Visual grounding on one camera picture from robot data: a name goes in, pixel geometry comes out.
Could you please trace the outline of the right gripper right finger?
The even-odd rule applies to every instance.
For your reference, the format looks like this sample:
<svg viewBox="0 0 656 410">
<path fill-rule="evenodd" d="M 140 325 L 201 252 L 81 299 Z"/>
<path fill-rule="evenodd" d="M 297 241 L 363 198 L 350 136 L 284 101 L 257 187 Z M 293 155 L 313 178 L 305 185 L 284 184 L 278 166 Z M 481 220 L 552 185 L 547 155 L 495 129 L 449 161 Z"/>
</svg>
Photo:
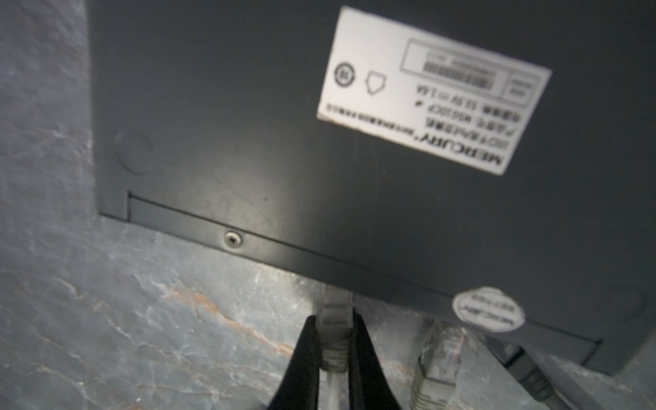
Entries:
<svg viewBox="0 0 656 410">
<path fill-rule="evenodd" d="M 401 410 L 384 376 L 364 319 L 357 312 L 353 312 L 348 351 L 350 409 Z"/>
</svg>

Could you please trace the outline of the large black network switch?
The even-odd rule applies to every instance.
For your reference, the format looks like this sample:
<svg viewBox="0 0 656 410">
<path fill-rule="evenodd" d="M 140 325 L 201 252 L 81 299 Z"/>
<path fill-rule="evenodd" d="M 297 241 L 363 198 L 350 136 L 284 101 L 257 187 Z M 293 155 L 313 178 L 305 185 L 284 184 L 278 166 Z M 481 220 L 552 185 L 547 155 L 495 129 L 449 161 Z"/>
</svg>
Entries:
<svg viewBox="0 0 656 410">
<path fill-rule="evenodd" d="M 596 372 L 654 335 L 654 2 L 86 8 L 102 215 Z"/>
</svg>

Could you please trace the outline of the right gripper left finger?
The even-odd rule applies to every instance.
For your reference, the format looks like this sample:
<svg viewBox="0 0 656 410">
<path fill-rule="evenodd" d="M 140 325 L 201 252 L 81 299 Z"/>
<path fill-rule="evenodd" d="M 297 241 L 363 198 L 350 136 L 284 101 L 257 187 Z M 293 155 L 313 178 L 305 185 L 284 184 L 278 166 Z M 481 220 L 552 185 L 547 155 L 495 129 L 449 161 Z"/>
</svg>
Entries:
<svg viewBox="0 0 656 410">
<path fill-rule="evenodd" d="M 307 317 L 268 410 L 317 410 L 322 350 L 315 315 Z"/>
</svg>

